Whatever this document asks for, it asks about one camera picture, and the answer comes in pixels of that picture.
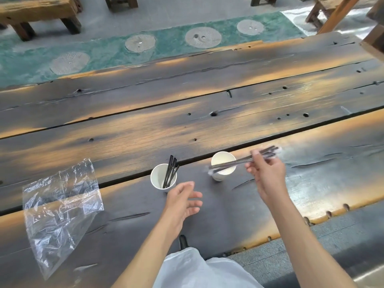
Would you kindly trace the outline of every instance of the white paper cup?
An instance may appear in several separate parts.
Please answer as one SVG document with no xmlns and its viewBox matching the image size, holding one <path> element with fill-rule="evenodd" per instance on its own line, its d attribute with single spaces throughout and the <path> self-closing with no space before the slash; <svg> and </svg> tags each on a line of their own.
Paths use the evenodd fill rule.
<svg viewBox="0 0 384 288">
<path fill-rule="evenodd" d="M 177 180 L 177 173 L 174 175 L 170 186 L 168 188 L 163 188 L 164 179 L 166 178 L 166 172 L 167 172 L 168 164 L 160 164 L 157 165 L 151 172 L 151 183 L 156 189 L 160 189 L 164 192 L 168 192 L 170 189 L 172 189 Z"/>
<path fill-rule="evenodd" d="M 236 158 L 233 156 L 233 154 L 229 152 L 217 152 L 216 154 L 214 154 L 214 156 L 211 159 L 211 165 L 218 165 L 218 164 L 233 162 L 234 160 L 236 160 Z M 233 166 L 228 169 L 219 171 L 217 173 L 214 173 L 212 175 L 212 178 L 214 178 L 218 182 L 221 182 L 222 180 L 225 179 L 225 177 L 232 174 L 235 169 L 236 169 L 236 166 Z"/>
</svg>

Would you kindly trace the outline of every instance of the clear plastic bag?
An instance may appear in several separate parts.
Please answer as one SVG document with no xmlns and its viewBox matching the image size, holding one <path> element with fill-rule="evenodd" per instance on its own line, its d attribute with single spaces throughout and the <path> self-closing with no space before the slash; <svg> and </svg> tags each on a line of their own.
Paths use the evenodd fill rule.
<svg viewBox="0 0 384 288">
<path fill-rule="evenodd" d="M 95 215 L 104 210 L 92 162 L 23 187 L 26 232 L 47 280 L 76 248 Z"/>
</svg>

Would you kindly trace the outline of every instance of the circular pattern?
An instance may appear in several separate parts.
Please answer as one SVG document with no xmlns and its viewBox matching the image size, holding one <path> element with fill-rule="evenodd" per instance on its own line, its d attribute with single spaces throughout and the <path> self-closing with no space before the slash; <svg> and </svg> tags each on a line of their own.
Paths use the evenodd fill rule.
<svg viewBox="0 0 384 288">
<path fill-rule="evenodd" d="M 195 48 L 213 48 L 220 44 L 221 34 L 210 27 L 196 27 L 186 33 L 185 41 Z"/>
<path fill-rule="evenodd" d="M 73 74 L 81 71 L 88 62 L 89 55 L 86 53 L 70 51 L 51 61 L 50 69 L 56 75 Z"/>
<path fill-rule="evenodd" d="M 138 34 L 131 36 L 125 42 L 125 47 L 129 51 L 142 53 L 155 46 L 156 38 L 150 34 Z"/>
<path fill-rule="evenodd" d="M 237 30 L 247 35 L 257 35 L 264 31 L 264 25 L 251 19 L 244 19 L 237 24 Z"/>
</svg>

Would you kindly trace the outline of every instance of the gray floor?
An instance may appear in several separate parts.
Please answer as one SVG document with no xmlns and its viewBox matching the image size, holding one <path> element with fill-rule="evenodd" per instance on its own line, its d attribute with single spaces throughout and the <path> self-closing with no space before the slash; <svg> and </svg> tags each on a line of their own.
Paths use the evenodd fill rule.
<svg viewBox="0 0 384 288">
<path fill-rule="evenodd" d="M 384 287 L 384 201 L 331 218 L 312 230 L 359 287 Z M 281 239 L 229 258 L 266 288 L 300 288 Z"/>
<path fill-rule="evenodd" d="M 135 9 L 121 8 L 109 11 L 105 0 L 80 0 L 84 11 L 78 15 L 82 32 L 68 34 L 60 20 L 34 22 L 37 37 L 18 43 L 13 50 L 49 47 L 75 41 L 123 36 L 140 31 L 165 29 L 180 25 L 251 16 L 285 9 L 310 6 L 312 1 L 277 0 L 276 5 L 261 4 L 251 7 L 251 0 L 137 0 Z M 13 29 L 2 35 L 13 34 Z"/>
</svg>

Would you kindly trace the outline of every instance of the right hand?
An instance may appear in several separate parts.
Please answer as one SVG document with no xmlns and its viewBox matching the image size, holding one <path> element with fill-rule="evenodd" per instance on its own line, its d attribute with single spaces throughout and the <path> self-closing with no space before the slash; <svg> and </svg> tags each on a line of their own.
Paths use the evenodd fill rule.
<svg viewBox="0 0 384 288">
<path fill-rule="evenodd" d="M 255 177 L 257 190 L 268 208 L 272 208 L 276 200 L 290 200 L 283 162 L 278 158 L 266 161 L 258 149 L 252 150 L 251 154 L 253 162 L 246 163 L 245 167 Z"/>
</svg>

